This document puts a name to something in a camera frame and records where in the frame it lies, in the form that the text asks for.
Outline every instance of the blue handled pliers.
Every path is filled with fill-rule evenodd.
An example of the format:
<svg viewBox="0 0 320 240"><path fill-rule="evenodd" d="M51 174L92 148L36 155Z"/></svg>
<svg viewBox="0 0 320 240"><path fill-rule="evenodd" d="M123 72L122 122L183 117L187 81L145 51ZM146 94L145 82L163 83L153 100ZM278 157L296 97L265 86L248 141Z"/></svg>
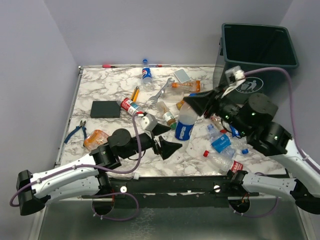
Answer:
<svg viewBox="0 0 320 240"><path fill-rule="evenodd" d="M70 132L69 134L68 134L68 136L66 136L66 138L65 138L65 140L64 140L64 143L66 144L68 141L69 141L69 139L72 137L72 135L73 134L75 134L76 132L78 132L78 130L80 129L80 128L82 128L82 131L83 131L83 135L84 135L84 139L86 139L87 138L87 133L86 133L86 127L85 127L85 125L86 125L86 121L80 121L80 125L79 126L76 126L75 127L75 129L72 131L72 132Z"/></svg>

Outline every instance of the red bottle cap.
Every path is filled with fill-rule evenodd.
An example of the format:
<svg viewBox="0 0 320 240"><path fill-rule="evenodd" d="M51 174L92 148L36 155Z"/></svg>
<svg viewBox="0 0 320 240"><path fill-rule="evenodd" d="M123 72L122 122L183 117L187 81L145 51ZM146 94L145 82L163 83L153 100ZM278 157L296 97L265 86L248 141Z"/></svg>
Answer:
<svg viewBox="0 0 320 240"><path fill-rule="evenodd" d="M204 157L208 157L208 155L209 155L209 151L207 151L207 150L204 151L203 156L204 156Z"/></svg>

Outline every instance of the yellow pen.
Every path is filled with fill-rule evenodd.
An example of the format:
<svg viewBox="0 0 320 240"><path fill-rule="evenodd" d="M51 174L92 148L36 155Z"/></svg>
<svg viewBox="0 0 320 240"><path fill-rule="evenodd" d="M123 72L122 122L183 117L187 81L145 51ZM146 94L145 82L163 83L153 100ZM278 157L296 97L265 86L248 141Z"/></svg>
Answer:
<svg viewBox="0 0 320 240"><path fill-rule="evenodd" d="M139 94L139 87L137 86L131 95L131 100L135 103Z"/></svg>

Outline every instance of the wall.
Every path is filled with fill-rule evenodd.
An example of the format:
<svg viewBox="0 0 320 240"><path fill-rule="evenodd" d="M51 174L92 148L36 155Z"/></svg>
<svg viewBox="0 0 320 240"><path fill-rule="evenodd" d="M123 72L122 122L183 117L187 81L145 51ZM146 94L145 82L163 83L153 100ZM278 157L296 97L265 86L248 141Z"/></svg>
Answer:
<svg viewBox="0 0 320 240"><path fill-rule="evenodd" d="M9 199L20 171L53 167L78 69L42 0L1 1L0 29L0 239L26 240Z"/></svg>
<svg viewBox="0 0 320 240"><path fill-rule="evenodd" d="M226 22L278 25L292 0L45 0L79 65L214 64Z"/></svg>
<svg viewBox="0 0 320 240"><path fill-rule="evenodd" d="M281 25L289 29L300 67L293 77L294 110L298 139L302 148L320 164L320 1L294 0ZM289 121L287 89L283 89L276 120L286 128ZM313 215L313 224L320 239L320 217Z"/></svg>

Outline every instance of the gray floor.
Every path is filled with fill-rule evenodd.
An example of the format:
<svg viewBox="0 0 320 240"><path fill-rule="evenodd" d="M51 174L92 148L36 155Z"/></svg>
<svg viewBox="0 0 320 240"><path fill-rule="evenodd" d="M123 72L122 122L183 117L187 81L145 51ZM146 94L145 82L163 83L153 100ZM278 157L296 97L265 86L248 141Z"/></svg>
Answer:
<svg viewBox="0 0 320 240"><path fill-rule="evenodd" d="M274 199L257 199L250 214L262 214ZM133 210L117 209L117 217ZM40 240L306 240L297 208L279 203L264 218L235 215L229 208L144 208L138 218L112 222L93 217L90 201L61 201L47 208Z"/></svg>

